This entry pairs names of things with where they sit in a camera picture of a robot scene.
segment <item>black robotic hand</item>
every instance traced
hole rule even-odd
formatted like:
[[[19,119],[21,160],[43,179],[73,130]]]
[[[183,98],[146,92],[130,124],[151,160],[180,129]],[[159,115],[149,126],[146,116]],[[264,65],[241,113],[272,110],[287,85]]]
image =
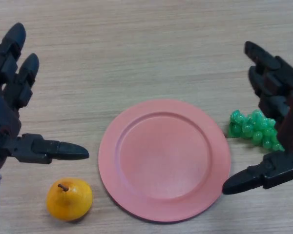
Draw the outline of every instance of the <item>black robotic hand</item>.
[[[39,69],[37,55],[31,54],[16,74],[25,38],[24,26],[17,23],[0,44],[0,168],[7,156],[13,156],[20,162],[45,164],[51,163],[53,158],[89,158],[88,151],[79,145],[44,140],[37,134],[18,136],[21,129],[19,109],[28,104]]]
[[[227,195],[260,186],[269,189],[293,179],[293,68],[250,41],[245,43],[245,54],[255,63],[249,80],[260,97],[258,106],[266,117],[276,120],[277,139],[285,152],[267,154],[260,164],[230,177],[223,185]]]

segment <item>blue robot arm part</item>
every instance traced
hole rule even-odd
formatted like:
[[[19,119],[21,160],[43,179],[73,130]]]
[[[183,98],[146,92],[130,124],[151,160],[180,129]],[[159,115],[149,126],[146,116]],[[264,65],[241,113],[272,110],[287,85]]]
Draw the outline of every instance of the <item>blue robot arm part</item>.
[[[0,168],[8,156],[20,162],[43,164],[51,163],[52,159],[89,158],[88,151],[76,144],[44,140],[38,134],[18,136],[21,130],[19,109],[29,103],[39,69],[37,55],[31,54],[16,73],[25,38],[24,26],[16,23],[0,44]]]

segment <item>wooden table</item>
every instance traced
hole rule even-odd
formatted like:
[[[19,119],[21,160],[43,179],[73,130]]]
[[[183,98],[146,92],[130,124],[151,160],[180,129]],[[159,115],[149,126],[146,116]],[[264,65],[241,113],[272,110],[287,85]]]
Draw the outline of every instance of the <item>wooden table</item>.
[[[18,21],[27,30],[21,61],[35,52],[41,62],[21,132],[80,144],[90,159],[35,165],[9,158],[0,171],[0,234],[293,233],[293,181],[222,196],[194,219],[158,225],[121,211],[97,165],[108,124],[135,103],[186,101],[224,131],[233,110],[256,109],[244,42],[293,65],[293,0],[0,0],[0,40]],[[229,145],[232,174],[265,153],[236,139]],[[64,176],[93,189],[93,207],[76,224],[45,209],[50,185]]]

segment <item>pink plate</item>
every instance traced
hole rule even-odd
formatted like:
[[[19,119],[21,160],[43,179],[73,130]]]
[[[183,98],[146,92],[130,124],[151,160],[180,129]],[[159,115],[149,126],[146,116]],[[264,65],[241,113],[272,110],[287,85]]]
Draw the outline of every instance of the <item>pink plate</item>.
[[[116,117],[99,150],[107,191],[143,219],[176,222],[207,209],[229,176],[230,151],[202,110],[175,100],[152,100]]]

